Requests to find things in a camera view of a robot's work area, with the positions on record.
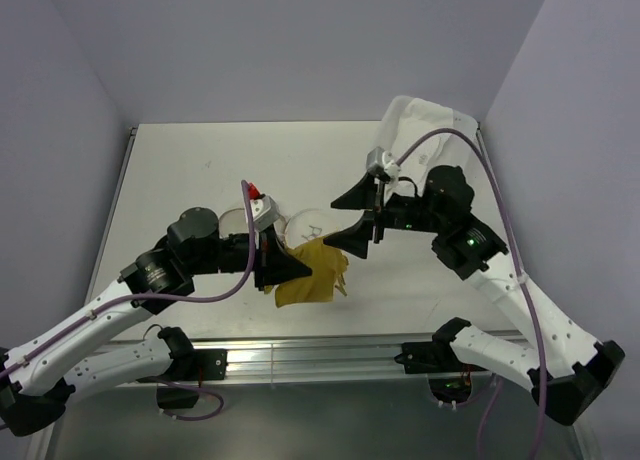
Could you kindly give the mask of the white mesh laundry bag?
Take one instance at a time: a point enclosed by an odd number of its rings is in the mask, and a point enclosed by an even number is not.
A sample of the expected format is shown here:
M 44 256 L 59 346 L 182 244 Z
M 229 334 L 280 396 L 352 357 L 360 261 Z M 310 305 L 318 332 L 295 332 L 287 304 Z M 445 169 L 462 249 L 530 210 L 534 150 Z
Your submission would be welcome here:
M 296 248 L 316 238 L 328 236 L 344 229 L 338 217 L 328 210 L 305 209 L 291 215 L 281 214 L 274 223 L 280 240 L 289 248 Z M 219 216 L 221 238 L 230 234 L 247 233 L 245 211 L 231 208 Z

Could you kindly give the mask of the yellow bra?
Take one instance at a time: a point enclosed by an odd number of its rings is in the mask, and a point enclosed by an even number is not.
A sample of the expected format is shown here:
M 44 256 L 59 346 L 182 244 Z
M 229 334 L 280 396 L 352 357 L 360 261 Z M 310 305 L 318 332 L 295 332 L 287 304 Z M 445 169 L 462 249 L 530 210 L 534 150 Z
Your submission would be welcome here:
M 309 267 L 311 275 L 278 285 L 274 294 L 277 308 L 329 303 L 336 292 L 347 296 L 345 274 L 349 261 L 340 249 L 325 245 L 323 238 L 316 238 L 287 252 Z

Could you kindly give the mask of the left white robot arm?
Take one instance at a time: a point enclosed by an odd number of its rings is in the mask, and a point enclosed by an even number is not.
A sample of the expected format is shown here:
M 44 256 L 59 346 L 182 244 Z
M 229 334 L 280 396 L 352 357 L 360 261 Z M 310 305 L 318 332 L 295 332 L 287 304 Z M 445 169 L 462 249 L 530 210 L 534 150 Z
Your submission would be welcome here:
M 218 273 L 238 273 L 264 290 L 312 270 L 285 250 L 273 227 L 223 238 L 212 210 L 183 212 L 93 301 L 36 339 L 2 350 L 5 428 L 29 436 L 55 423 L 72 403 L 123 383 L 195 380 L 197 354 L 178 327 L 163 327 L 128 348 L 96 351 L 169 306 L 194 301 L 194 277 Z

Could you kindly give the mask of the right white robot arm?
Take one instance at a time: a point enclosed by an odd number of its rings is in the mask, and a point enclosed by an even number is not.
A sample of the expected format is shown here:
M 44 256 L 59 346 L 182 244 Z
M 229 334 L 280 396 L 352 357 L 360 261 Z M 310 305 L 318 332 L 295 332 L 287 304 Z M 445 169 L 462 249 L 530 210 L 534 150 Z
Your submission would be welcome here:
M 366 258 L 370 243 L 380 242 L 387 230 L 431 233 L 438 260 L 495 305 L 530 344 L 518 346 L 455 317 L 431 340 L 403 344 L 396 362 L 408 374 L 464 365 L 491 371 L 528 391 L 551 420 L 573 425 L 611 383 L 625 358 L 623 349 L 583 330 L 516 271 L 506 243 L 473 214 L 475 192 L 462 168 L 433 168 L 419 194 L 384 193 L 383 182 L 365 174 L 333 200 L 334 209 L 363 214 L 326 237 L 325 245 Z

